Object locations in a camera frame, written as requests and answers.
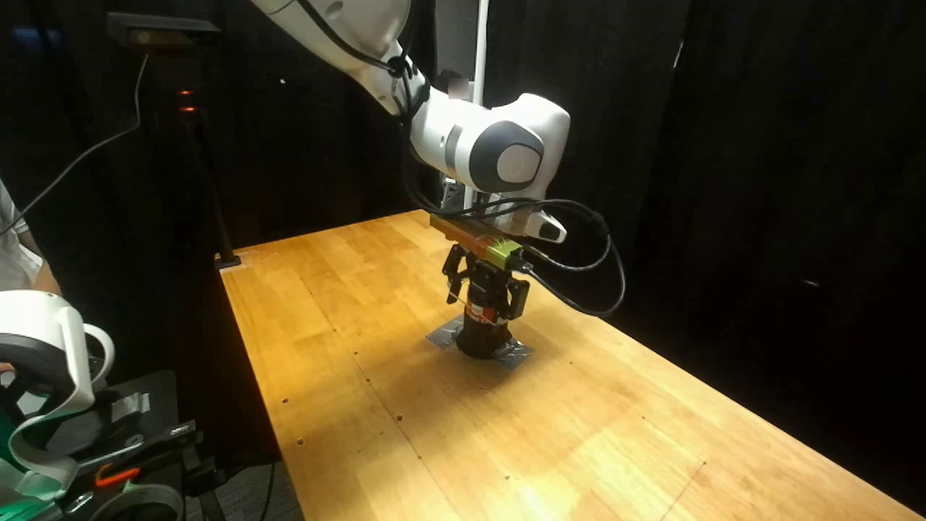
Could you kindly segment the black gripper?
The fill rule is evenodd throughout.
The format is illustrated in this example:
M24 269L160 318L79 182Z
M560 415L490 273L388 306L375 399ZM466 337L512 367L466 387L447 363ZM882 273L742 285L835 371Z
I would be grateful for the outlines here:
M496 269L487 261L477 261L464 247L453 247L444 261L447 276L447 305L466 302L469 290L498 290L508 302L508 316L519 318L524 316L531 285L519 282L511 269Z

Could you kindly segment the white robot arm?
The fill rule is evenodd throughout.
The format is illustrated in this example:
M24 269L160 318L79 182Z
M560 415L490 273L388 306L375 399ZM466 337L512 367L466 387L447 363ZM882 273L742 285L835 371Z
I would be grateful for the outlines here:
M399 34L411 0L253 0L308 53L354 78L393 117L415 157L487 198L447 212L447 219L483 219L502 235L564 243L568 228L544 212L560 173L571 114L537 92L502 107L438 91Z

